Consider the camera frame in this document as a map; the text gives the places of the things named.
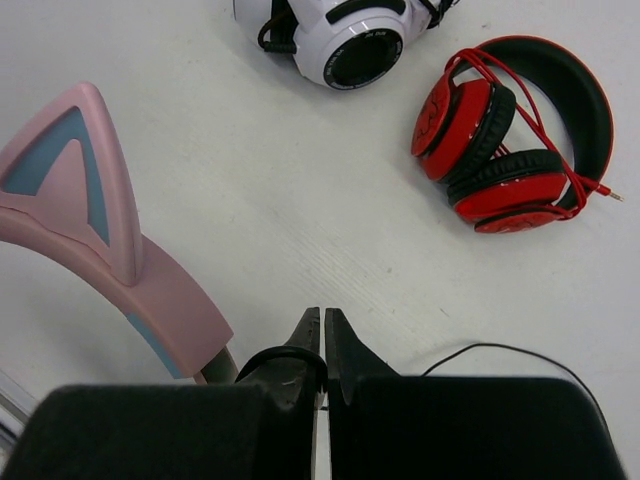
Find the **pink blue cat-ear headphones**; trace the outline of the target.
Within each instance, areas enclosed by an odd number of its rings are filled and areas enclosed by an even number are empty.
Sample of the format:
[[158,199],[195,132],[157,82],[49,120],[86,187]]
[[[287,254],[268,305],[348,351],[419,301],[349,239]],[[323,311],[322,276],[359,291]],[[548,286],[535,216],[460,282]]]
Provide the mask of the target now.
[[141,232],[123,151],[94,84],[61,93],[2,149],[1,238],[91,285],[173,377],[212,384],[236,375],[233,332],[220,310]]

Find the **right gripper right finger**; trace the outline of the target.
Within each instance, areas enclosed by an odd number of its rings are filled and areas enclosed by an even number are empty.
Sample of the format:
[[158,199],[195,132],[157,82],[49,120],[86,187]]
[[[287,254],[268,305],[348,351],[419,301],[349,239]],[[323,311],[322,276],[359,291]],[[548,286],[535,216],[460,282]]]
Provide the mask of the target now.
[[335,479],[621,479],[593,402],[553,377],[404,376],[325,315]]

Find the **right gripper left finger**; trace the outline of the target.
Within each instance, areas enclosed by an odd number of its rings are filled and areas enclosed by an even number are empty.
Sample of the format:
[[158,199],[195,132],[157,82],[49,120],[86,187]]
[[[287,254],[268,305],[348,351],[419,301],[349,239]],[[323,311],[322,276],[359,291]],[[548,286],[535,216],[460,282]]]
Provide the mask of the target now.
[[76,385],[36,408],[6,479],[310,479],[321,391],[320,311],[232,383]]

